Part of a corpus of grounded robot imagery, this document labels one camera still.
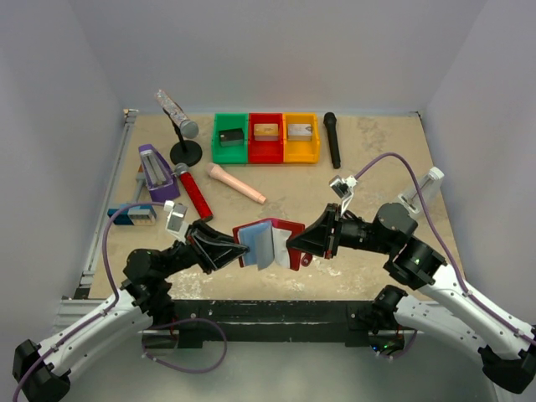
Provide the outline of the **red leather card holder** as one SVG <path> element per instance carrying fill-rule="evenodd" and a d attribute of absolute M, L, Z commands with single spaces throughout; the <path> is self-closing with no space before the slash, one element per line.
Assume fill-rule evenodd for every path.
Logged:
<path fill-rule="evenodd" d="M 239 258 L 240 266 L 255 265 L 259 271 L 272 264 L 293 271 L 309 266 L 312 255 L 286 245 L 291 237 L 304 229 L 304 224 L 277 218 L 265 218 L 234 227 L 235 242 L 249 249 Z"/>

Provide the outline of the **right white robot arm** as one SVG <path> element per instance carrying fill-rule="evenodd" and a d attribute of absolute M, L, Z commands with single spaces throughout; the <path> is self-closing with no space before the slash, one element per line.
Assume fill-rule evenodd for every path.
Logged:
<path fill-rule="evenodd" d="M 376 298 L 380 315 L 458 347 L 482 363 L 494 384 L 521 394 L 535 377 L 535 327 L 465 282 L 439 252 L 415 237 L 417 226 L 401 204 L 382 205 L 370 223 L 329 204 L 286 244 L 325 259 L 333 258 L 339 247 L 387 255 L 389 275 L 436 305 L 427 307 L 390 286 Z"/>

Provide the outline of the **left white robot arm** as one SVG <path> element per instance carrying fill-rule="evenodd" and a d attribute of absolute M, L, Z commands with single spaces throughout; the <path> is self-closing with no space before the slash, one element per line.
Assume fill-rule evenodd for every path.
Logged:
<path fill-rule="evenodd" d="M 185 224 L 165 250 L 133 250 L 123 271 L 126 279 L 101 304 L 59 333 L 16 347 L 14 393 L 29 401 L 61 400 L 72 382 L 122 341 L 172 321 L 169 276 L 195 266 L 210 274 L 248 250 L 200 220 Z"/>

